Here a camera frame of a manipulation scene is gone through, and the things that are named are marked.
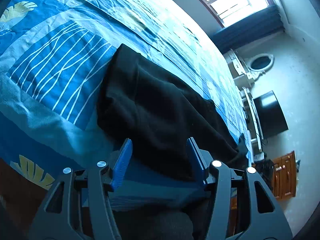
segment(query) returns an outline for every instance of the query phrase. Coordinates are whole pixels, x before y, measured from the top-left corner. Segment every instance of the blue curtain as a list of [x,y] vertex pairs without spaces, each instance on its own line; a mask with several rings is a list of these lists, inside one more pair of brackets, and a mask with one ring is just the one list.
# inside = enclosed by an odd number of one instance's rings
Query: blue curtain
[[281,30],[284,30],[284,26],[278,6],[270,5],[218,31],[210,39],[224,54],[230,49],[237,49]]

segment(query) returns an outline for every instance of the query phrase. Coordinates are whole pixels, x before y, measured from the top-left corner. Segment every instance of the blue plastic part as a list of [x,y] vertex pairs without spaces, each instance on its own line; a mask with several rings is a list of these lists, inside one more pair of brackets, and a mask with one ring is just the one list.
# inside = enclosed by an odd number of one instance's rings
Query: blue plastic part
[[123,182],[124,174],[129,165],[129,161],[132,155],[132,141],[127,139],[120,149],[120,155],[114,168],[112,169],[112,181],[111,187],[113,190],[120,187]]
[[193,177],[198,184],[204,186],[206,184],[205,179],[208,177],[208,165],[202,157],[202,154],[193,139],[193,137],[187,140],[187,154],[192,167]]

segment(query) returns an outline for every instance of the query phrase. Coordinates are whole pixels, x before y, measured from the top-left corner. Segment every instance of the silver screw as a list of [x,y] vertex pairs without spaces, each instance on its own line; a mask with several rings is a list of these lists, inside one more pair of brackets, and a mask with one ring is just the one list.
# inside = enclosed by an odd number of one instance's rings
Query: silver screw
[[106,166],[107,165],[107,163],[105,162],[105,161],[99,161],[98,163],[97,163],[97,166],[98,167],[104,167],[104,166]]
[[68,173],[70,173],[70,172],[71,172],[71,168],[69,168],[69,167],[63,169],[63,173],[64,173],[64,174],[68,174]]
[[220,167],[222,165],[222,163],[221,163],[221,161],[215,160],[215,161],[212,162],[212,165],[215,166],[215,167]]
[[247,171],[251,174],[254,174],[256,172],[256,169],[254,167],[248,167]]

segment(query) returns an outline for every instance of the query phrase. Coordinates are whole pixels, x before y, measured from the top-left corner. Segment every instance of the white furniture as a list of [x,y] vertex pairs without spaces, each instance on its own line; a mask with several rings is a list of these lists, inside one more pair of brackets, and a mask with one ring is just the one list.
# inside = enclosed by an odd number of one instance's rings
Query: white furniture
[[231,75],[238,89],[242,90],[243,87],[251,88],[254,78],[249,71],[245,71],[236,53],[231,49],[223,56],[228,63]]
[[259,117],[257,114],[257,110],[255,108],[252,95],[249,89],[243,87],[242,91],[240,92],[242,101],[244,103],[244,109],[247,113],[247,117],[249,119],[248,129],[250,131],[251,136],[251,144],[252,146],[257,146],[260,153],[263,152],[262,150],[262,131],[260,126]]

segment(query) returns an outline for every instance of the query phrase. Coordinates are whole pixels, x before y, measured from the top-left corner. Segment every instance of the cabinet door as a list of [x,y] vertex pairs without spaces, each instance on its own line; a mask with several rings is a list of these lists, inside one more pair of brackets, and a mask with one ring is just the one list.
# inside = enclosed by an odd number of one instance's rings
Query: cabinet door
[[294,197],[296,188],[296,168],[294,153],[281,157],[283,198]]
[[273,163],[275,164],[275,169],[273,172],[273,178],[272,178],[272,187],[273,187],[273,195],[276,197],[276,199],[282,198],[282,162],[281,158],[277,158],[273,160]]

